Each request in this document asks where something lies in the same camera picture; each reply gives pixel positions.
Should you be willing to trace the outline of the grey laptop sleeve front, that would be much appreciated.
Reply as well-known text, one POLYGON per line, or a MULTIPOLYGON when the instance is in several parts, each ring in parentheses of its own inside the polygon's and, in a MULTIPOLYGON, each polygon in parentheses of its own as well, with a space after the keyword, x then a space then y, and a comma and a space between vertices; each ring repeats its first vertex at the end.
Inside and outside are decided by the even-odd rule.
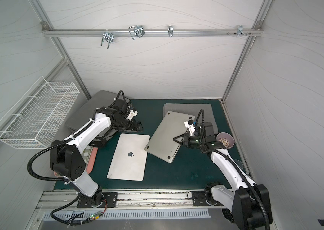
MULTIPOLYGON (((97 125, 98 116, 106 116, 104 114, 104 107, 110 106, 116 99, 125 99, 127 102, 131 102, 124 96, 122 90, 117 94, 108 91, 99 91, 66 121, 65 126, 72 133, 75 133, 83 128, 87 129, 92 124, 92 120, 97 125)), ((106 122, 106 130, 111 131, 112 129, 114 128, 111 127, 111 121, 106 122)))

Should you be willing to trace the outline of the silver laptop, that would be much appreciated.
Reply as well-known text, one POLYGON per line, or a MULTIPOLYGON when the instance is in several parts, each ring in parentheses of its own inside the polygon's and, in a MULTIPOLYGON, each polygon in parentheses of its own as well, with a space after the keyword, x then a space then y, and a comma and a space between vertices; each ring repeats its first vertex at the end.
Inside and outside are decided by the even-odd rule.
POLYGON ((149 135, 121 134, 107 174, 108 179, 143 181, 149 135))
POLYGON ((181 146, 173 138, 186 133, 188 128, 184 123, 194 119, 193 115, 168 111, 144 150, 165 162, 172 163, 181 146))

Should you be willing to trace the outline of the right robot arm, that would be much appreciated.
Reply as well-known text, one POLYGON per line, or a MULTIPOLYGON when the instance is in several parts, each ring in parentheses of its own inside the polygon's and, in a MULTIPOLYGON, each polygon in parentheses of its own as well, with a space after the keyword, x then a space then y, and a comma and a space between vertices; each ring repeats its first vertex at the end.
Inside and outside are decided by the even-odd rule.
POLYGON ((221 183, 211 183, 206 187, 206 202, 210 205, 222 204, 229 221, 241 230, 259 227, 270 229, 273 222, 269 191, 250 179, 230 156, 226 146, 216 139, 210 123, 188 120, 184 123, 187 131, 174 141, 178 144, 198 149, 207 155, 220 169, 229 182, 227 189, 221 183))

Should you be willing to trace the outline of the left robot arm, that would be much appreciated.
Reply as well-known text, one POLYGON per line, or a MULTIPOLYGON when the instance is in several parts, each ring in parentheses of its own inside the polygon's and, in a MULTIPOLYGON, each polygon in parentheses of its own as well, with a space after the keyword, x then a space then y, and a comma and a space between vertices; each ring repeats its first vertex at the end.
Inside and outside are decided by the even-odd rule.
POLYGON ((115 98, 110 106, 96 109, 89 121, 78 131, 62 141, 55 140, 50 147, 35 154, 28 161, 28 173, 38 180, 63 181, 77 191, 80 200, 85 200, 92 207, 100 206, 104 199, 102 188, 86 172, 86 163, 81 154, 106 129, 141 131, 141 122, 134 119, 137 114, 129 99, 115 98), (50 168, 57 173, 57 177, 41 176, 32 168, 34 161, 46 152, 50 153, 50 168))

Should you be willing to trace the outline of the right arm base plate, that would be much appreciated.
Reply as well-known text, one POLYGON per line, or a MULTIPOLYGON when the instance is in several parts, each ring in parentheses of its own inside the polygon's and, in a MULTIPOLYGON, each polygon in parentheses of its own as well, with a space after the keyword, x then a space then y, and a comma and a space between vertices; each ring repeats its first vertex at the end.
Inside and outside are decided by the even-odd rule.
POLYGON ((187 198, 192 200, 194 207, 208 207, 217 205, 217 202, 212 202, 207 199, 204 191, 189 191, 187 192, 187 198))

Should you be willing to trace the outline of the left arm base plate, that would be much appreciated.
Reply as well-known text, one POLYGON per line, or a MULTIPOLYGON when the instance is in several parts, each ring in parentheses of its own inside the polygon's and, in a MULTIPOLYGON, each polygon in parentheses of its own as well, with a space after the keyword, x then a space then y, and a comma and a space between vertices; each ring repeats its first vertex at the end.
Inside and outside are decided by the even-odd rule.
POLYGON ((116 192, 96 193, 93 196, 80 194, 77 208, 114 208, 116 206, 117 198, 118 193, 116 192))

